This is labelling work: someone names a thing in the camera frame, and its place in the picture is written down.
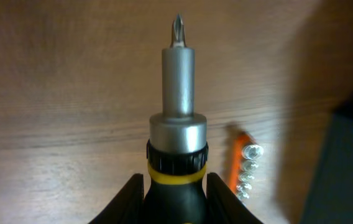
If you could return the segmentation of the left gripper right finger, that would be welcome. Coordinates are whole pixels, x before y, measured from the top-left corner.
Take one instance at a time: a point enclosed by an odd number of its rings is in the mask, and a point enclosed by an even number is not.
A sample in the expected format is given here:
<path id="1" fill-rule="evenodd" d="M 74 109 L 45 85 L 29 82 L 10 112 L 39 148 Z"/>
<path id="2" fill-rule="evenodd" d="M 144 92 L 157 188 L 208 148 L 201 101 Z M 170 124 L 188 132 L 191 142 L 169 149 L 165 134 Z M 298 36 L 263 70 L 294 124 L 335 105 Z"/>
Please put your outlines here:
<path id="1" fill-rule="evenodd" d="M 262 224 L 214 172 L 207 175 L 206 197 L 210 224 Z"/>

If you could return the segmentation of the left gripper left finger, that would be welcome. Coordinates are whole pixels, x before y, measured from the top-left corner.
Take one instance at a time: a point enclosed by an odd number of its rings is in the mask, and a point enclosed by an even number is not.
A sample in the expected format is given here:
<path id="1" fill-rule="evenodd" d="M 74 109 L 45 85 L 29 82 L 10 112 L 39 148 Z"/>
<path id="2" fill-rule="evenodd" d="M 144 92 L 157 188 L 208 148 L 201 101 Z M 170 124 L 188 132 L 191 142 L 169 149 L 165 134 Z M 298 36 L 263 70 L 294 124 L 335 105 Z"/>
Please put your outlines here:
<path id="1" fill-rule="evenodd" d="M 144 176 L 134 174 L 89 224 L 139 224 L 144 201 Z"/>

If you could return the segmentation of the orange socket bit rail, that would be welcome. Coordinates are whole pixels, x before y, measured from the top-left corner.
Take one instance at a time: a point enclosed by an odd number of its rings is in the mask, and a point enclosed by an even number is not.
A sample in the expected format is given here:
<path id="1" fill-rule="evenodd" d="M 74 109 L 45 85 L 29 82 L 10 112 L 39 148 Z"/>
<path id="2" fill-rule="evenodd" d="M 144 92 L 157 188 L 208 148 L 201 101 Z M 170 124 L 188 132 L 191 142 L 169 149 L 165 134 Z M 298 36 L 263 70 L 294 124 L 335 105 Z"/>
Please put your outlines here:
<path id="1" fill-rule="evenodd" d="M 227 185 L 242 203 L 250 198 L 250 181 L 255 179 L 257 160 L 263 154 L 264 148 L 246 132 L 240 132 L 233 141 Z"/>

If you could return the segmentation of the yellow black screwdriver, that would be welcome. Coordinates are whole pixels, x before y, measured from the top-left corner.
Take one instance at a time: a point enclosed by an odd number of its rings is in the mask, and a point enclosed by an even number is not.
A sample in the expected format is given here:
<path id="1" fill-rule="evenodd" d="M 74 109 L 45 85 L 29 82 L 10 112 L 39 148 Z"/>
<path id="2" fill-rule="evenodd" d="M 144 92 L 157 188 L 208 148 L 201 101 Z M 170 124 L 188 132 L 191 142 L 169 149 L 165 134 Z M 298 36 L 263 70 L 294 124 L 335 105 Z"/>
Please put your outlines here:
<path id="1" fill-rule="evenodd" d="M 147 162 L 151 184 L 144 223 L 204 223 L 203 177 L 208 160 L 207 119 L 195 113 L 195 51 L 186 45 L 181 15 L 162 50 L 162 112 L 150 117 Z"/>

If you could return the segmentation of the black gift box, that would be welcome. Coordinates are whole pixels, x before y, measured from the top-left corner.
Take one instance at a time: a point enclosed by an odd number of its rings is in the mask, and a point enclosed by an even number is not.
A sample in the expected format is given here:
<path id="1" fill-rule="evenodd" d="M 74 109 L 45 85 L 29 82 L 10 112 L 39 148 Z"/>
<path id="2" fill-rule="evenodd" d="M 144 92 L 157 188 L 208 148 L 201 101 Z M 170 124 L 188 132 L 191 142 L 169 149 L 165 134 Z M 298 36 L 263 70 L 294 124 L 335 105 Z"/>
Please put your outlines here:
<path id="1" fill-rule="evenodd" d="M 353 224 L 353 96 L 333 112 L 300 222 Z"/>

